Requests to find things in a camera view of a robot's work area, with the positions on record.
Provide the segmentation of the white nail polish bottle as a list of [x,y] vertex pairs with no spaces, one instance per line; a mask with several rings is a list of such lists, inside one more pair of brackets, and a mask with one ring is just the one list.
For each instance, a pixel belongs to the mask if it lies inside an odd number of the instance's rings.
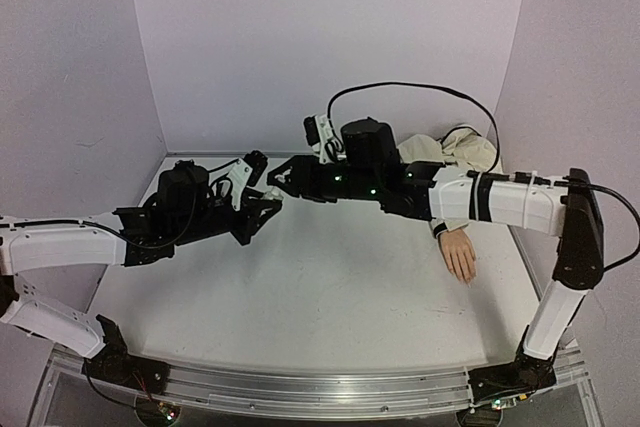
[[272,187],[270,190],[264,193],[263,199],[273,202],[282,202],[283,195],[278,188]]

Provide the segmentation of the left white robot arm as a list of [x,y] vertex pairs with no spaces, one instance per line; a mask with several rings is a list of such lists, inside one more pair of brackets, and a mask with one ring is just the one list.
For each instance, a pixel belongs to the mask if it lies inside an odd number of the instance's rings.
[[178,247],[231,235],[240,245],[282,208],[277,189],[256,185],[266,169],[258,152],[220,166],[222,176],[192,161],[161,172],[142,205],[86,218],[1,221],[1,321],[61,344],[116,384],[131,380],[133,358],[117,325],[40,294],[23,273],[56,267],[137,267],[174,256]]

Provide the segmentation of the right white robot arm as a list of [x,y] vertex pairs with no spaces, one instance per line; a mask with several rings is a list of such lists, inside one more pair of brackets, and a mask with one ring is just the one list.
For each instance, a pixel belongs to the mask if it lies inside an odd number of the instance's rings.
[[584,296],[604,275],[604,228],[588,175],[573,169],[566,178],[543,178],[405,163],[391,127],[372,118],[346,124],[344,154],[331,159],[321,123],[305,120],[313,154],[295,155],[271,170],[268,185],[314,202],[376,201],[383,212],[409,219],[492,222],[558,238],[552,280],[522,341],[525,356],[551,358]]

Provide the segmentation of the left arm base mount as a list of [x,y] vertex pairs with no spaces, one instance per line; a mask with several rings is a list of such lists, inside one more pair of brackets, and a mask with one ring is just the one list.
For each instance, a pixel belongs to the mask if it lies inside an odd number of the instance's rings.
[[118,325],[102,316],[96,317],[102,328],[105,346],[92,358],[84,359],[82,373],[112,385],[136,389],[149,400],[165,393],[170,366],[168,363],[133,355],[121,334]]

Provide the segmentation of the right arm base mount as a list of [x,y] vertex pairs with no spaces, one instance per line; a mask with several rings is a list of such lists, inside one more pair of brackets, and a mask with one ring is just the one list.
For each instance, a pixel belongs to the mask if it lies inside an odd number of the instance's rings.
[[554,362],[558,346],[552,355],[539,359],[524,352],[526,328],[511,362],[474,368],[468,372],[471,389],[471,405],[480,407],[496,400],[529,396],[556,384]]

